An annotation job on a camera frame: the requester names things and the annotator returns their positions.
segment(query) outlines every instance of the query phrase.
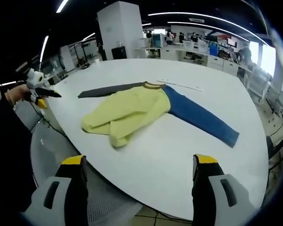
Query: ceiling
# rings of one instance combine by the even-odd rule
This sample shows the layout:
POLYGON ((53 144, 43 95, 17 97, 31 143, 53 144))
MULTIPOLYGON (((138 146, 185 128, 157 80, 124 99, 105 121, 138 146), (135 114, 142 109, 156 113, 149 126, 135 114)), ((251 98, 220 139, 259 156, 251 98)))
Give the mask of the ceiling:
MULTIPOLYGON (((256 11, 241 0, 186 1, 125 0, 140 6, 142 23, 166 26, 168 21, 190 22, 201 18, 206 25, 236 34, 240 28, 215 19, 189 15, 148 16, 158 12, 193 12, 207 14, 239 24, 254 33, 266 34, 256 11)), ((62 0, 19 0, 0 4, 0 81, 14 81, 15 70, 25 61, 39 55, 44 38, 49 35, 43 59, 58 53, 60 47, 99 32, 96 14, 116 0, 69 0, 63 11, 56 14, 62 0)))

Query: blue sleeve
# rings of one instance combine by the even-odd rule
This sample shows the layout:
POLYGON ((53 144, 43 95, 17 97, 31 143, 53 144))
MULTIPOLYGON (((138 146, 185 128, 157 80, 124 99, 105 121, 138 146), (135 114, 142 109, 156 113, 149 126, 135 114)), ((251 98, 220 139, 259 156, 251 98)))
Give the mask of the blue sleeve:
POLYGON ((163 90, 171 103, 170 114, 211 134, 230 147, 234 147, 239 136, 238 132, 205 108, 177 93, 171 87, 165 86, 163 90))

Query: round table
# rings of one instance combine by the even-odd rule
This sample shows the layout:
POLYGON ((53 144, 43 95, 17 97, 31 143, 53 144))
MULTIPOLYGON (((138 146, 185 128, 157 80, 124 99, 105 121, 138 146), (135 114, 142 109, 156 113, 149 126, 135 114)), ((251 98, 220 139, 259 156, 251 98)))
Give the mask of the round table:
POLYGON ((193 219, 193 155, 216 158, 259 208, 264 198, 268 155, 263 126, 240 80, 211 68, 156 59, 123 59, 93 64, 54 88, 61 98, 48 98, 57 121, 77 150, 116 187, 161 212, 193 219), (173 115, 164 114, 135 132, 130 143, 113 148, 108 136, 80 128, 83 116, 107 97, 78 98, 82 92, 141 81, 165 81, 178 93, 212 112, 240 133, 230 148, 210 134, 173 115))

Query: person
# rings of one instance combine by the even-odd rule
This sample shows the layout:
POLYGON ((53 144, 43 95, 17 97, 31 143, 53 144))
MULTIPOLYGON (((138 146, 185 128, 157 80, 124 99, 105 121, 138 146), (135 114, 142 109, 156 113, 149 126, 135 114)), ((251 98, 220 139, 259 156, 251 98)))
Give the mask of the person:
POLYGON ((152 31, 149 31, 149 32, 146 34, 146 37, 147 37, 148 39, 152 38, 152 31))
POLYGON ((251 63, 251 50, 249 49, 249 46, 247 43, 243 44, 243 49, 240 49, 239 53, 244 63, 246 63, 247 65, 251 63))
POLYGON ((197 38, 195 32, 193 32, 193 34, 192 34, 192 36, 191 36, 191 40, 192 40, 193 42, 198 42, 198 38, 197 38))
POLYGON ((179 42, 183 43, 183 40, 185 40, 185 36, 182 32, 179 33, 179 42))
POLYGON ((30 205, 36 189, 30 159, 32 134, 13 110, 18 100, 29 97, 25 84, 0 90, 0 210, 16 218, 30 205))
POLYGON ((168 31, 166 33, 166 44, 167 45, 172 45, 174 40, 174 35, 171 33, 171 31, 168 31))

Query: dark gray sleeve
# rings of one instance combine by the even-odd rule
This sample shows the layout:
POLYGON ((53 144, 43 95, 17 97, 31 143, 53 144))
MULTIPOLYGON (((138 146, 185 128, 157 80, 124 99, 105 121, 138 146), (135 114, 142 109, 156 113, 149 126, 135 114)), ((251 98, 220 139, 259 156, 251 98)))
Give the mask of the dark gray sleeve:
POLYGON ((114 94, 118 91, 124 91, 128 90, 134 87, 142 86, 145 82, 138 82, 138 83, 131 83, 131 84, 125 84, 125 85, 119 85, 119 86, 109 86, 109 87, 103 87, 99 89, 91 89, 88 91, 82 92, 78 98, 85 98, 85 97, 105 97, 109 96, 111 94, 114 94))

